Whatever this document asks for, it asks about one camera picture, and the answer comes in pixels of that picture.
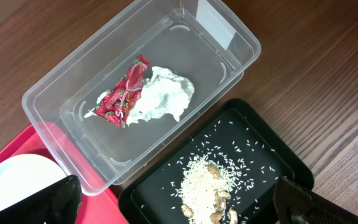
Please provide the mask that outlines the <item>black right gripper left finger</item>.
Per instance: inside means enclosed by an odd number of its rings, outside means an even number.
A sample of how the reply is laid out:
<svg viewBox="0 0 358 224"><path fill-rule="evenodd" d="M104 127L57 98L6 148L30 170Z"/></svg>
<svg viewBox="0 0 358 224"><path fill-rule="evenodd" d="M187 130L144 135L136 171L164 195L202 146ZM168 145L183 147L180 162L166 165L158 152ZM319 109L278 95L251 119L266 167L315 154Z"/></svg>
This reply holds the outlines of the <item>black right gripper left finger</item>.
<svg viewBox="0 0 358 224"><path fill-rule="evenodd" d="M69 175L0 211L0 224L75 224L81 204L80 180Z"/></svg>

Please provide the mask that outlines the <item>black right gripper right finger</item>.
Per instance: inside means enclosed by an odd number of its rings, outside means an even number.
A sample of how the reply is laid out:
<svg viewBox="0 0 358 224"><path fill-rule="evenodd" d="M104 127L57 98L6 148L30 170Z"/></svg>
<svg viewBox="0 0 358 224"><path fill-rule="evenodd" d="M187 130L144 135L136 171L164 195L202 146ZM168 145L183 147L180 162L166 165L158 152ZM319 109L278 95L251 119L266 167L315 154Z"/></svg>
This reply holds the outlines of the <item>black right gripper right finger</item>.
<svg viewBox="0 0 358 224"><path fill-rule="evenodd" d="M358 224L358 216L305 187L281 177L273 203L281 224Z"/></svg>

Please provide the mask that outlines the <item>white napkin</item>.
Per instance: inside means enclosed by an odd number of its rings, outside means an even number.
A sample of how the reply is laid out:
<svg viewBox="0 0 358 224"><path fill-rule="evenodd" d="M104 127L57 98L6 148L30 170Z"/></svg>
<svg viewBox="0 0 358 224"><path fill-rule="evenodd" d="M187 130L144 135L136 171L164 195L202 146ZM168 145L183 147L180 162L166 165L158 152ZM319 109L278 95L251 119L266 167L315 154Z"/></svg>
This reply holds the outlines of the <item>white napkin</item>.
<svg viewBox="0 0 358 224"><path fill-rule="evenodd" d="M152 67L151 78L143 78L143 84L141 97L131 110L126 125L159 119L165 114L171 114L179 122L195 92L189 79L157 66ZM96 116L89 115L91 110L83 117Z"/></svg>

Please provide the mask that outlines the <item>red snack wrapper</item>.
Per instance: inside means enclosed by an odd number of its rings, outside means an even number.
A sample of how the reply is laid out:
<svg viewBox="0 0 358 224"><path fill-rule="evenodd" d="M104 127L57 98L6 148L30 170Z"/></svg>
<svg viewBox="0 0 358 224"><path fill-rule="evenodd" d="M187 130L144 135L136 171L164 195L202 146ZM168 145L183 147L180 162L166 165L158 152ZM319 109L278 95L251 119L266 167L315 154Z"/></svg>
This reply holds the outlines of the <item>red snack wrapper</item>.
<svg viewBox="0 0 358 224"><path fill-rule="evenodd" d="M150 62L141 54L137 55L124 76L111 89L103 92L89 115L104 118L119 127L126 125L129 114L141 97L143 75Z"/></svg>

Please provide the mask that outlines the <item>light blue plate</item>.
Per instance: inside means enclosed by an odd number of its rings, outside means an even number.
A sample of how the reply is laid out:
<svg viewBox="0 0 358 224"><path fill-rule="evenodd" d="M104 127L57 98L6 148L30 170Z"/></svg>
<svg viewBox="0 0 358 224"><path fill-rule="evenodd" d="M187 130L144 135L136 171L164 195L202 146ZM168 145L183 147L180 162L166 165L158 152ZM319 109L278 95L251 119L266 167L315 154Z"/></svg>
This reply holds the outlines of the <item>light blue plate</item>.
<svg viewBox="0 0 358 224"><path fill-rule="evenodd" d="M0 211L65 178L51 159L20 154L0 163Z"/></svg>

